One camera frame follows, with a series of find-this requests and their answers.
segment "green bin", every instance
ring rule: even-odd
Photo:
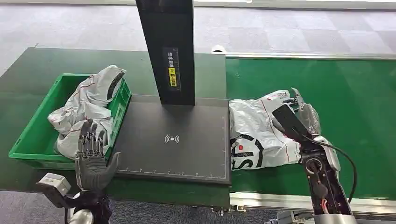
[[[8,154],[10,158],[20,159],[38,169],[74,170],[73,160],[54,152],[54,144],[59,132],[47,120],[47,117],[54,110],[64,106],[78,84],[88,77],[89,74],[62,74],[56,79],[25,130],[10,150]],[[112,102],[107,105],[113,117],[113,131],[110,135],[110,148],[106,153],[107,158],[110,156],[130,98],[131,91],[125,79],[122,78],[120,88]]]

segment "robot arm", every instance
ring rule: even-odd
[[[96,125],[92,119],[86,121],[80,132],[76,160],[77,185],[82,190],[74,198],[66,194],[71,186],[63,176],[47,173],[37,185],[46,197],[57,207],[72,209],[70,224],[108,224],[111,216],[109,199],[103,189],[110,183],[119,163],[119,153],[107,161],[103,154],[103,135],[96,136]]]
[[[309,132],[289,106],[282,105],[273,111],[273,115],[282,126],[284,134],[301,145],[300,163],[310,187],[315,223],[355,224],[349,207],[353,191],[348,201],[338,181],[340,165],[337,155],[331,149],[335,147],[323,136]]]

